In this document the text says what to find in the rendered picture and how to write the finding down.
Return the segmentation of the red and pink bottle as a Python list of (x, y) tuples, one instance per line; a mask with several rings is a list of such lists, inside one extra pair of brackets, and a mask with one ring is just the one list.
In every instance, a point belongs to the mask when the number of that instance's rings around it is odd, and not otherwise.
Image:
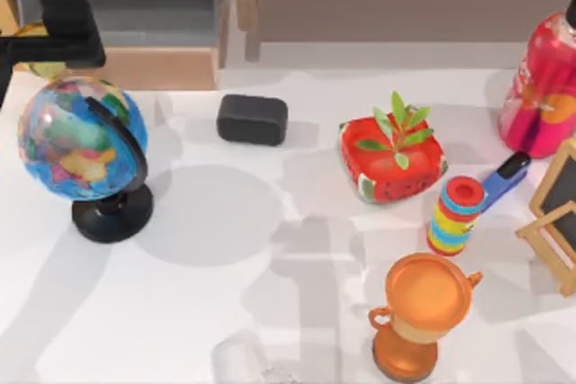
[(532, 33), (497, 117), (500, 138), (532, 158), (576, 134), (576, 0)]

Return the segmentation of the wooden framed blackboard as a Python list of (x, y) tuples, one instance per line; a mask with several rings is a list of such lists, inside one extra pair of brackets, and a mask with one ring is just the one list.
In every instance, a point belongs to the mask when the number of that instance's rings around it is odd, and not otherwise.
[(516, 232), (560, 283), (564, 297), (576, 293), (576, 138), (567, 138), (535, 190), (529, 209), (535, 221)]

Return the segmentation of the blue and black stapler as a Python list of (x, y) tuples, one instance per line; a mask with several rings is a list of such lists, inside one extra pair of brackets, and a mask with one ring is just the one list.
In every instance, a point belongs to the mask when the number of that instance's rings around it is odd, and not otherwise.
[(526, 177), (531, 162), (532, 159), (526, 152), (515, 152), (498, 169), (492, 171), (481, 181), (484, 191), (481, 214), (485, 213)]

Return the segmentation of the orange trophy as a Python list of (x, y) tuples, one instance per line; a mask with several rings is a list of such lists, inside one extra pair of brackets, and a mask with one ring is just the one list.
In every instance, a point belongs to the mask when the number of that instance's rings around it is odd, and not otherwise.
[(385, 278), (387, 305), (368, 313), (378, 369), (401, 383), (427, 378), (437, 364), (438, 341), (465, 319), (482, 277), (464, 274), (439, 255), (414, 253), (398, 260)]

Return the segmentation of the world globe on black stand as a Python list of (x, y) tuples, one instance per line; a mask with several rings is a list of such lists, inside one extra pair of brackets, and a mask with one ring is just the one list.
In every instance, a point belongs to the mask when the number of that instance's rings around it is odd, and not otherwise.
[(125, 90), (97, 78), (51, 81), (25, 106), (17, 137), (28, 173), (70, 200), (85, 238), (117, 243), (148, 224), (148, 130)]

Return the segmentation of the pale wooden drawer front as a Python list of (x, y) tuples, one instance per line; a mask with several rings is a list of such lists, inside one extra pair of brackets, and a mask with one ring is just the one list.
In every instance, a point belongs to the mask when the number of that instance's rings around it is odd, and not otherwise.
[(208, 47), (118, 47), (105, 50), (101, 68), (70, 69), (72, 76), (95, 76), (126, 90), (214, 90), (221, 54)]

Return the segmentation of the stack of coloured rings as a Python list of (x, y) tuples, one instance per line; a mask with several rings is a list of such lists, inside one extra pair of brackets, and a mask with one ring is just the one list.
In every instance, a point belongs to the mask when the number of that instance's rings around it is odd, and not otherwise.
[(427, 228), (427, 243), (435, 253), (454, 256), (464, 250), (484, 195), (482, 185), (470, 176), (455, 176), (443, 185)]

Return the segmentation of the red watermelon plant pot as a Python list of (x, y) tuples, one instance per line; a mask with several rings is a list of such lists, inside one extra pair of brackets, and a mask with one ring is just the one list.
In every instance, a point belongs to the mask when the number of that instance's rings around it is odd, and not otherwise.
[(391, 110), (339, 125), (338, 148), (360, 197), (374, 204), (417, 195), (446, 172), (445, 152), (428, 126), (430, 109), (391, 93)]

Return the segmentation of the yellow green fruit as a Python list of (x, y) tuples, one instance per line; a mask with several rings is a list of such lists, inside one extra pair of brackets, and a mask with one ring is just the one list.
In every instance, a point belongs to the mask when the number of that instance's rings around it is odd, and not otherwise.
[[(47, 36), (48, 32), (41, 22), (24, 25), (14, 36), (16, 37), (37, 37)], [(67, 66), (62, 62), (31, 62), (19, 63), (14, 69), (16, 71), (26, 71), (47, 80), (54, 80), (64, 74)]]

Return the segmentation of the black speaker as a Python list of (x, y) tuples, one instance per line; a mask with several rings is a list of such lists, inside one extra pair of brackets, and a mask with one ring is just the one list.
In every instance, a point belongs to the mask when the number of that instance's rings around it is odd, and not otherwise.
[(269, 147), (283, 144), (287, 124), (286, 102), (245, 94), (225, 94), (216, 118), (216, 129), (222, 139)]

